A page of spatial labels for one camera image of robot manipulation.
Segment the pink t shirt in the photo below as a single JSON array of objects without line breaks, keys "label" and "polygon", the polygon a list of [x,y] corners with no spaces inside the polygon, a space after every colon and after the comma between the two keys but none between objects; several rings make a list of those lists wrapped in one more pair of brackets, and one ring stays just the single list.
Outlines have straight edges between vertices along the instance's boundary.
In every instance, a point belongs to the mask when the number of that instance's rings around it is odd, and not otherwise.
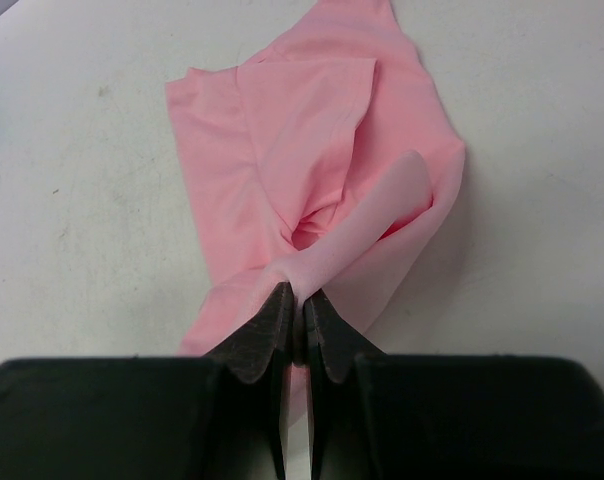
[{"label": "pink t shirt", "polygon": [[387,1],[320,1],[243,64],[190,69],[168,115],[211,278],[200,356],[287,282],[358,331],[450,212],[465,146]]}]

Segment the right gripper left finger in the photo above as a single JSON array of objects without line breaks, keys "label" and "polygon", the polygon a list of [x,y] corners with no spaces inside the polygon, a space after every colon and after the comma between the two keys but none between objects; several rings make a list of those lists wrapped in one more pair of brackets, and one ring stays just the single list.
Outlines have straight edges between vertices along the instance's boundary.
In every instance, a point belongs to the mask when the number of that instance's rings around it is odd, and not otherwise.
[{"label": "right gripper left finger", "polygon": [[195,357],[0,364],[0,479],[282,479],[293,292]]}]

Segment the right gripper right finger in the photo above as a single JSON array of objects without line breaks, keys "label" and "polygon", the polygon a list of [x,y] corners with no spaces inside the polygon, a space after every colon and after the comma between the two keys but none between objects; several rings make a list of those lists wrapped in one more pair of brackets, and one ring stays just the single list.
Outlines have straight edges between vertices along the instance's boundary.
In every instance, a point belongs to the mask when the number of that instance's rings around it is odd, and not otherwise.
[{"label": "right gripper right finger", "polygon": [[579,363],[387,354],[304,305],[315,479],[604,479],[604,392]]}]

